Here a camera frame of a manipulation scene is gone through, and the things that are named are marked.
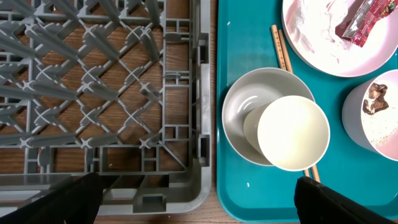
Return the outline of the white paper cup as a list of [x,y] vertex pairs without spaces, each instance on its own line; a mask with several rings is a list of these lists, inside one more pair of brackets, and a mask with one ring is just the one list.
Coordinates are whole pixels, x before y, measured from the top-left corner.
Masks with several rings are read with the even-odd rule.
[[316,165],[330,143],[324,111],[303,96],[284,96],[252,110],[243,123],[248,142],[271,165],[298,172]]

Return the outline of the brown food scrap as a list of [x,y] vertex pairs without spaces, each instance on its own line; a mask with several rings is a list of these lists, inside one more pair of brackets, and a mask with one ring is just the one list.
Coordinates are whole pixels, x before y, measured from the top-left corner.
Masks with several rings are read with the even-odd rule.
[[389,105],[384,99],[388,87],[385,84],[373,83],[365,95],[363,101],[363,112],[368,115],[373,115],[379,111],[386,110]]

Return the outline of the red snack wrapper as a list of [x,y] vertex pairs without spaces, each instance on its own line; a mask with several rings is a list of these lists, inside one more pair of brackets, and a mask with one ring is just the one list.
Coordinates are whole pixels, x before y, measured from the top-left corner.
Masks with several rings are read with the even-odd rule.
[[397,10],[397,0],[365,0],[354,17],[336,27],[336,35],[363,47],[377,21]]

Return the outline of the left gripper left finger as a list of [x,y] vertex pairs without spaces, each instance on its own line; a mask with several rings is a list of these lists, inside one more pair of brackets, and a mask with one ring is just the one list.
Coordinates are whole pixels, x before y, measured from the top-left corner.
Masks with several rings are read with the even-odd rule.
[[1,217],[2,224],[93,224],[103,201],[103,183],[89,173]]

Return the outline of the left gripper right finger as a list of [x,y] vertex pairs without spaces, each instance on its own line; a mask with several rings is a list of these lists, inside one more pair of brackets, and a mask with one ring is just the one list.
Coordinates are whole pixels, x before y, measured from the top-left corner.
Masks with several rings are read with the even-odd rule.
[[297,180],[294,204],[301,224],[394,224],[309,177]]

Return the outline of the small pink bowl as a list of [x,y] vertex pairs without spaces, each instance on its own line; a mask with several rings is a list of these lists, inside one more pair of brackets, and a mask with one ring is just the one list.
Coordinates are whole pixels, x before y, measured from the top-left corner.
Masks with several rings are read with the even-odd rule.
[[[385,84],[389,107],[373,115],[363,112],[363,101],[373,84]],[[346,97],[341,113],[343,127],[359,146],[397,160],[397,70],[385,72],[355,87]]]

